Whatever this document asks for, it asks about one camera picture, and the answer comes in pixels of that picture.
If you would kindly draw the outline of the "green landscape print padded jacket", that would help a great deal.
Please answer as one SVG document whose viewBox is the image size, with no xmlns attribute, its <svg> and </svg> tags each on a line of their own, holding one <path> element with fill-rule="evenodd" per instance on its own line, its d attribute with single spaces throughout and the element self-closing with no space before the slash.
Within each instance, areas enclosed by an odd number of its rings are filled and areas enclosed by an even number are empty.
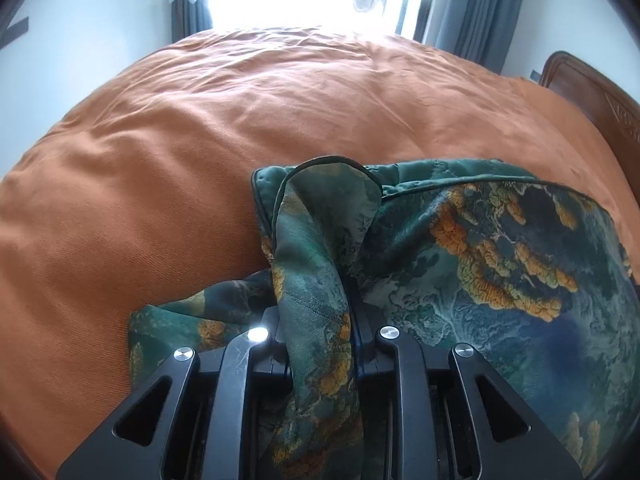
<svg viewBox="0 0 640 480">
<path fill-rule="evenodd" d="M 592 198 L 498 160 L 258 169 L 266 270 L 130 316 L 129 374 L 228 344 L 277 307 L 293 390 L 259 419 L 270 479 L 362 479 L 367 436 L 346 284 L 430 346 L 472 344 L 594 471 L 639 406 L 639 289 Z"/>
</svg>

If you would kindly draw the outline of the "orange bed duvet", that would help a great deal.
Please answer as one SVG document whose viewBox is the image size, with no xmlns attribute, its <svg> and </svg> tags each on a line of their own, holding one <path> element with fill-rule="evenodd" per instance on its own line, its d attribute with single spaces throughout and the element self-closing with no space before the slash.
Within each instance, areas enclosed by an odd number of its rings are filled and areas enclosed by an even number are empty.
<svg viewBox="0 0 640 480">
<path fill-rule="evenodd" d="M 70 110 L 1 182 L 1 430 L 43 478 L 129 390 L 127 324 L 265 265 L 250 175 L 320 155 L 496 158 L 595 198 L 631 262 L 639 206 L 574 105 L 387 37 L 200 32 Z"/>
</svg>

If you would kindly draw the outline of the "carved wooden headboard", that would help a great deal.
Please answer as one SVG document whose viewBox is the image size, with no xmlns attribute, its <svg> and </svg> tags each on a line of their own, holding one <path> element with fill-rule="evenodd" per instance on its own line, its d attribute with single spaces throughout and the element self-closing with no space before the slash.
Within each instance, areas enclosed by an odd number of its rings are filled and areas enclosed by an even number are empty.
<svg viewBox="0 0 640 480">
<path fill-rule="evenodd" d="M 639 104 L 607 76 L 566 51 L 548 57 L 539 84 L 576 105 L 593 123 L 639 195 Z"/>
</svg>

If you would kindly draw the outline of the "right grey-blue curtain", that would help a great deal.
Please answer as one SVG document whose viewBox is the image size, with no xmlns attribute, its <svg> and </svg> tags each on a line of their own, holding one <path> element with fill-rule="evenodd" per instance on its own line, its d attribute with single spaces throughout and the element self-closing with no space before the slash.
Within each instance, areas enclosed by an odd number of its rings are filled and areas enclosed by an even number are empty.
<svg viewBox="0 0 640 480">
<path fill-rule="evenodd" d="M 435 0 L 423 42 L 498 74 L 521 4 L 522 0 Z"/>
</svg>

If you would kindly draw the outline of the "grey wall switch plate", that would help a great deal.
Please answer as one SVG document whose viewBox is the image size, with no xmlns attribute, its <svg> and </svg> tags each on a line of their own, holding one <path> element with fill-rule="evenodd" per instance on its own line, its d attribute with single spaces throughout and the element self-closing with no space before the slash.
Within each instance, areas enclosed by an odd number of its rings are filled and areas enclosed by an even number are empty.
<svg viewBox="0 0 640 480">
<path fill-rule="evenodd" d="M 29 19 L 23 18 L 21 21 L 16 22 L 15 24 L 9 26 L 2 34 L 0 35 L 0 49 L 5 48 L 11 42 L 17 40 L 21 36 L 28 33 L 29 30 Z"/>
</svg>

